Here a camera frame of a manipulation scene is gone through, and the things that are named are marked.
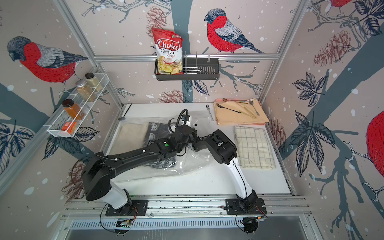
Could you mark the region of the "cream checked cloth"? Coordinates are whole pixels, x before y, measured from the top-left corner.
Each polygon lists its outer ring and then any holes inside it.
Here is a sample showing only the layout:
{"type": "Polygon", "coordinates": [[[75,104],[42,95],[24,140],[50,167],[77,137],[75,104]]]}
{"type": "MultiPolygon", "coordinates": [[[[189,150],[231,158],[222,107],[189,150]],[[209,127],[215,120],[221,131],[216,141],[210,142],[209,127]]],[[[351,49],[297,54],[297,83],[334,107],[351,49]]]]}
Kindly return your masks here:
{"type": "Polygon", "coordinates": [[[276,169],[273,149],[265,130],[236,126],[235,141],[240,166],[259,170],[276,169]]]}

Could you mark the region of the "clear plastic vacuum bag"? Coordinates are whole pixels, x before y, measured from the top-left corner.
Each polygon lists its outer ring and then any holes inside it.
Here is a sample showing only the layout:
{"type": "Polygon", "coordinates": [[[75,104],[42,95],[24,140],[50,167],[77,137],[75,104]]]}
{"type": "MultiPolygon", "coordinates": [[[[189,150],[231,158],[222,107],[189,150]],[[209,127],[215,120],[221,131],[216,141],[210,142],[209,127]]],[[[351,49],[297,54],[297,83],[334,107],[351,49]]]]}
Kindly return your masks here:
{"type": "MultiPolygon", "coordinates": [[[[203,112],[191,112],[191,127],[194,127],[197,130],[199,137],[204,137],[211,134],[214,130],[211,126],[211,119],[208,114],[203,112]]],[[[177,118],[174,117],[165,117],[165,118],[127,118],[124,121],[119,123],[119,127],[115,133],[114,140],[117,137],[117,134],[123,124],[145,124],[149,122],[155,123],[164,123],[169,125],[169,129],[174,130],[176,127],[177,118]]],[[[207,149],[195,152],[191,145],[189,145],[185,150],[181,150],[178,153],[176,158],[176,166],[174,168],[168,169],[152,169],[151,167],[140,166],[129,170],[113,179],[113,182],[123,183],[128,181],[144,180],[150,178],[159,178],[159,177],[173,177],[179,175],[185,175],[190,172],[195,172],[199,169],[202,169],[208,166],[214,158],[210,155],[210,152],[207,149]]]]}

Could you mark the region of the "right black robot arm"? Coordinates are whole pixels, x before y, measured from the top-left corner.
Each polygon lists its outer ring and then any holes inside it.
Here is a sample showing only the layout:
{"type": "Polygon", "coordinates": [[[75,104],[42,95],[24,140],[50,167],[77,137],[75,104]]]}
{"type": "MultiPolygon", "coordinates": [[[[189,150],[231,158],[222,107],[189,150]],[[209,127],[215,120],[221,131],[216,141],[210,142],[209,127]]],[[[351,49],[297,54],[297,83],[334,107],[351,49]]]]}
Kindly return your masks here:
{"type": "Polygon", "coordinates": [[[205,137],[198,137],[192,143],[192,147],[196,152],[204,149],[209,150],[219,164],[226,166],[235,186],[239,206],[242,210],[249,211],[256,205],[258,196],[241,170],[237,147],[231,139],[221,130],[216,130],[205,137]]]}

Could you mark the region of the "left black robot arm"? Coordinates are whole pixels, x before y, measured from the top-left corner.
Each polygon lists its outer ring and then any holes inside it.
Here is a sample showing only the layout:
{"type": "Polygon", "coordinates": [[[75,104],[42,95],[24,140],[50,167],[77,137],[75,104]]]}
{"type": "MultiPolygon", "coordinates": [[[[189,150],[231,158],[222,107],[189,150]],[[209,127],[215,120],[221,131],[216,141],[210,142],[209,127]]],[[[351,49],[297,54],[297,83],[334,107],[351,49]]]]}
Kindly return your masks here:
{"type": "Polygon", "coordinates": [[[104,201],[116,210],[123,208],[131,199],[111,179],[142,165],[174,157],[196,139],[197,131],[182,125],[169,138],[155,140],[147,147],[109,156],[102,152],[95,154],[82,172],[86,200],[104,201]]]}

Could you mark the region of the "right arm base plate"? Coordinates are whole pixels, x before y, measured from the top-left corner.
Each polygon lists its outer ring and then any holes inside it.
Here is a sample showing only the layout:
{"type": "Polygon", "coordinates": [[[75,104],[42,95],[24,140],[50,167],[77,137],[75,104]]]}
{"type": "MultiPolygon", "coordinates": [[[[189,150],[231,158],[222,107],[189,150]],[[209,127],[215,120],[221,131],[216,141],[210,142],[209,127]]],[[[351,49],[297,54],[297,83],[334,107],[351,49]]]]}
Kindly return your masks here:
{"type": "Polygon", "coordinates": [[[266,215],[266,204],[263,199],[257,199],[254,203],[242,203],[239,199],[226,199],[224,210],[227,215],[266,215]]]}

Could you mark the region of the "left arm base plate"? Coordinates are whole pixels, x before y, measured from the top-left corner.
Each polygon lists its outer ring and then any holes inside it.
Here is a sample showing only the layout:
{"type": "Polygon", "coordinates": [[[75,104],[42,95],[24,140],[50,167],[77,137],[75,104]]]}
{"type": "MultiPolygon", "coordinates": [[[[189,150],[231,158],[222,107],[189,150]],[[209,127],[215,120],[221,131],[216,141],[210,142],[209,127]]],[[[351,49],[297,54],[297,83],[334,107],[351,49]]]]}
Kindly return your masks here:
{"type": "Polygon", "coordinates": [[[108,205],[106,217],[142,217],[146,215],[148,203],[148,200],[131,200],[118,210],[114,209],[111,205],[108,205]]]}

